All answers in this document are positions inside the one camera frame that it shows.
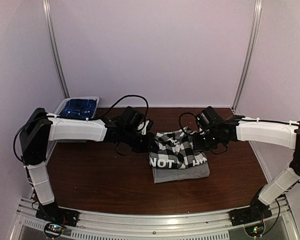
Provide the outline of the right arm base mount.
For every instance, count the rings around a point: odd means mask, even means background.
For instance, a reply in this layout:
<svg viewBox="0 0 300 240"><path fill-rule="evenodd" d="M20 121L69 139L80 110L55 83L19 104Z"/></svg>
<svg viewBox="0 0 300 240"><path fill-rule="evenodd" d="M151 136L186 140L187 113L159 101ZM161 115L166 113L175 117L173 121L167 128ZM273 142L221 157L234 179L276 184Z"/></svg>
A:
<svg viewBox="0 0 300 240"><path fill-rule="evenodd" d="M263 218L269 218L272 212L268 206L250 205L244 208L236 208L229 212L232 226L239 226L259 222Z"/></svg>

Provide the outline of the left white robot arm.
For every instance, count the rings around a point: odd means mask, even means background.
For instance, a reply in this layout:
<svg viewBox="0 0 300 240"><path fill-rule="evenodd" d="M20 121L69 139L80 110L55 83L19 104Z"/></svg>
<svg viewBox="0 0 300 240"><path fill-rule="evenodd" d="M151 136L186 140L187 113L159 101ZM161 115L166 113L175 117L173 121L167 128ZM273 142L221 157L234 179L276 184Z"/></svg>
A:
<svg viewBox="0 0 300 240"><path fill-rule="evenodd" d="M62 218L55 199L46 160L48 143L61 140L83 140L128 145L134 153L148 153L154 147L154 122L135 108L128 106L121 115L105 115L79 119L47 113L37 108L16 133L23 163L34 188L41 211L51 222Z"/></svg>

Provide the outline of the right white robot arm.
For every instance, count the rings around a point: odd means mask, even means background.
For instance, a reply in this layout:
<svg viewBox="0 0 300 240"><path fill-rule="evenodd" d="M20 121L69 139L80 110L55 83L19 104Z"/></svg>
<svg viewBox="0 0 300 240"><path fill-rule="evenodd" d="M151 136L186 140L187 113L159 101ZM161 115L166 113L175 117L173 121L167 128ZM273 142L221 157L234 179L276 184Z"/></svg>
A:
<svg viewBox="0 0 300 240"><path fill-rule="evenodd" d="M300 182L300 119L290 121L232 115L223 119L216 113L202 112L195 117L199 132L194 148L213 151L230 142L248 142L263 170L272 179L263 186L246 210L249 220L258 220L278 197Z"/></svg>

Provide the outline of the black white plaid shirt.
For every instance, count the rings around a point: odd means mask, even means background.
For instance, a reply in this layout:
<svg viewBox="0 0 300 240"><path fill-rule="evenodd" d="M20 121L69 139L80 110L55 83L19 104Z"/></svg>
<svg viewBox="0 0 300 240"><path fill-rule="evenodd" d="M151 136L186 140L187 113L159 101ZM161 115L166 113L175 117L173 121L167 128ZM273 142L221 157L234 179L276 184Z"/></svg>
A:
<svg viewBox="0 0 300 240"><path fill-rule="evenodd" d="M171 131L157 132L154 135L156 149L149 152L149 164L153 168L183 170L208 162L202 151L194 149L193 134L187 126Z"/></svg>

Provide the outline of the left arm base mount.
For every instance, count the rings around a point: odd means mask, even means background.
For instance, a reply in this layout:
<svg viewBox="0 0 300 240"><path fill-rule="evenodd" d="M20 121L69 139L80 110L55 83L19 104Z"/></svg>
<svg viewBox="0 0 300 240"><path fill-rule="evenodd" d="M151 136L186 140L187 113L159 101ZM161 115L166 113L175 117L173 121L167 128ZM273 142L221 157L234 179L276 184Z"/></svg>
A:
<svg viewBox="0 0 300 240"><path fill-rule="evenodd" d="M66 208L39 208L35 217L62 226L76 227L79 219L79 212Z"/></svg>

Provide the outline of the grey shirt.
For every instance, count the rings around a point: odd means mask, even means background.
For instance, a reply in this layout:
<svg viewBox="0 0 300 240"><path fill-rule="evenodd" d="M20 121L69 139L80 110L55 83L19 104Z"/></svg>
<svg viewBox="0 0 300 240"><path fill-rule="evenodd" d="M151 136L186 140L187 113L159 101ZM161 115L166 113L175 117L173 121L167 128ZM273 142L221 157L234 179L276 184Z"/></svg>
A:
<svg viewBox="0 0 300 240"><path fill-rule="evenodd" d="M201 179L207 178L210 175L210 169L208 163L200 164L187 169L152 169L153 181L155 184Z"/></svg>

